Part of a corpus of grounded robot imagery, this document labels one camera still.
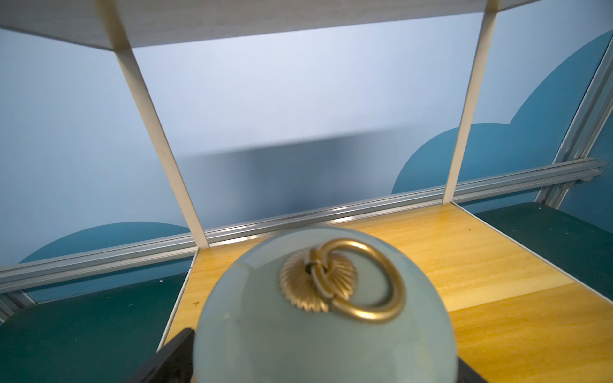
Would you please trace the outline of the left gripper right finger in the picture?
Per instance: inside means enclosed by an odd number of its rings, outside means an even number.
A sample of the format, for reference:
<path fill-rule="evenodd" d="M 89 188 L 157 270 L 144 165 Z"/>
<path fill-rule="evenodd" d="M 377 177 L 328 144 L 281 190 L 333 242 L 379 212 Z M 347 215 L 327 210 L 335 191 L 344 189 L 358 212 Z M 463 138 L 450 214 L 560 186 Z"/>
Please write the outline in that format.
<path fill-rule="evenodd" d="M 488 381 L 459 358 L 457 383 L 488 383 Z"/>

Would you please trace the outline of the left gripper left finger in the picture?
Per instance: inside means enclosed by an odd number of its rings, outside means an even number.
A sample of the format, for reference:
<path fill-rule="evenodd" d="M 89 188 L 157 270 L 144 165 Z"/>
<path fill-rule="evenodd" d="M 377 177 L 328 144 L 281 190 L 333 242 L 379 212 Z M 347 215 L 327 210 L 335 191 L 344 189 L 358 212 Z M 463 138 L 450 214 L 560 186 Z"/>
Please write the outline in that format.
<path fill-rule="evenodd" d="M 195 330 L 184 328 L 150 357 L 126 382 L 190 382 Z"/>

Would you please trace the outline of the grey-blue tea canister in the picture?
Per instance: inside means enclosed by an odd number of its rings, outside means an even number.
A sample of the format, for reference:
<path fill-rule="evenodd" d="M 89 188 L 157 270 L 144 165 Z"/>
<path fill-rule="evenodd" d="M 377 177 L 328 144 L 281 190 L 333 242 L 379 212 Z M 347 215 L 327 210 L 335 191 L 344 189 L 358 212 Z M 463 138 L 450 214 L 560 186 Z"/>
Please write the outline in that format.
<path fill-rule="evenodd" d="M 333 239 L 379 250 L 405 284 L 395 319 L 367 323 L 292 305 L 279 285 L 298 251 Z M 199 382 L 454 382 L 458 356 L 445 305 L 399 249 L 344 228 L 307 228 L 268 239 L 223 274 L 202 310 L 194 343 Z"/>

